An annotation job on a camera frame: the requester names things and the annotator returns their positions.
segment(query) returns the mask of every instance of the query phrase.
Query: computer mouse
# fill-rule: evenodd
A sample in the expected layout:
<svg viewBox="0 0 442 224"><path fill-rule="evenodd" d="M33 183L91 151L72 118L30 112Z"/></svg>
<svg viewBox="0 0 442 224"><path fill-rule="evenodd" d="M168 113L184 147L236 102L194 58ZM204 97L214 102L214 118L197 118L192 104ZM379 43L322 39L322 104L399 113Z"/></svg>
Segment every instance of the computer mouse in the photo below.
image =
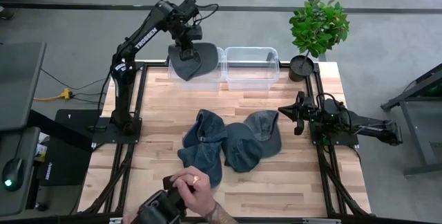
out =
<svg viewBox="0 0 442 224"><path fill-rule="evenodd" d="M23 184L24 161L21 158L13 158L5 164L1 173L3 188L14 192Z"/></svg>

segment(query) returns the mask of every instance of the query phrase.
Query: plant stem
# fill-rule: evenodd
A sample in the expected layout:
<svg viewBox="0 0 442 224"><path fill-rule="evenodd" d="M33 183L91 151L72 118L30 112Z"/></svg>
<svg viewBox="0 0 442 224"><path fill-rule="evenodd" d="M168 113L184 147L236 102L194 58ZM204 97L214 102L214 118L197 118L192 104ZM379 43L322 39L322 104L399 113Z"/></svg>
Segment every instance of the plant stem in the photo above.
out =
<svg viewBox="0 0 442 224"><path fill-rule="evenodd" d="M304 66L305 61L307 61L307 57L309 56L309 54L310 54L310 50L308 50L308 51L307 51L307 54L305 54L305 56L304 56L304 61L303 61L302 64L301 64L301 70L302 70L302 68L303 68L303 66Z"/></svg>

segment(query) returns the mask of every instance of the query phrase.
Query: wooden table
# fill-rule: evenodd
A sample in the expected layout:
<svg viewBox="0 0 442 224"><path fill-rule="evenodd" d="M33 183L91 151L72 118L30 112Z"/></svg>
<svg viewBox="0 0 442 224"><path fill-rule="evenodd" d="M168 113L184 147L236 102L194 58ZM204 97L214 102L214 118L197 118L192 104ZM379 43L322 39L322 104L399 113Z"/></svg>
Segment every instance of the wooden table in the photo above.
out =
<svg viewBox="0 0 442 224"><path fill-rule="evenodd" d="M324 92L345 101L337 64L320 62L319 66ZM115 87L110 83L104 116L110 116L114 108L114 91ZM189 92L176 88L168 78L166 68L149 68L141 110L142 133L133 154L125 212L137 209L149 196L162 189L163 177L183 168L177 151L182 148L182 138L195 122L198 110L208 109L217 113L225 124L242 122L255 111L276 110L279 106L293 104L298 91L307 91L305 82L292 82L284 69L280 80L269 92L228 91L226 84L221 85L219 92ZM296 123L282 114L278 125L282 151L272 158L262 159L249 173L239 174L230 167L222 166L222 182L213 190L215 199L232 216L326 216L318 157L309 138L308 125L301 136L294 135ZM89 207L109 181L114 153L114 144L105 144L93 153L79 211ZM358 204L370 212L356 154L348 147L338 146L336 155L344 186ZM334 187L331 187L331 192L335 209L338 209ZM114 206L118 196L119 185L115 190Z"/></svg>

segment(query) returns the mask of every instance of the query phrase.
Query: yellow cable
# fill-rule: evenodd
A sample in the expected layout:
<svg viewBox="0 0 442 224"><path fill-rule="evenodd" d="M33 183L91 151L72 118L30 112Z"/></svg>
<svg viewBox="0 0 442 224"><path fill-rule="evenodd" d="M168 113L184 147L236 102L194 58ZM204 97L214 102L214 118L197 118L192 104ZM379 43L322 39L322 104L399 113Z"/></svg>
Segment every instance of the yellow cable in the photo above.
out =
<svg viewBox="0 0 442 224"><path fill-rule="evenodd" d="M65 100L70 100L72 97L72 91L69 88L65 88L63 90L63 93L60 93L60 95L55 96L55 97L49 97L49 98L34 98L34 100L38 100L38 101L48 101L48 100L56 100L56 99L65 99Z"/></svg>
<svg viewBox="0 0 442 224"><path fill-rule="evenodd" d="M39 100L39 101L48 101L48 100L56 100L56 99L61 99L63 98L63 95L58 95L55 97L49 97L49 98L34 98L34 100Z"/></svg>

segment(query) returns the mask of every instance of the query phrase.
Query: tattoo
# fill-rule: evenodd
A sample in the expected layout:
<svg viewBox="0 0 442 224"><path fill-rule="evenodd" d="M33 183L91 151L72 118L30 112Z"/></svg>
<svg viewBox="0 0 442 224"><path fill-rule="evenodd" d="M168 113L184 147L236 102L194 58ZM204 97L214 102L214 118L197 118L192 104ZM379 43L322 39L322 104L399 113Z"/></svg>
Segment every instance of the tattoo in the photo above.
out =
<svg viewBox="0 0 442 224"><path fill-rule="evenodd" d="M237 224L232 216L224 210L219 203L215 203L215 207L210 211L205 219L209 224Z"/></svg>

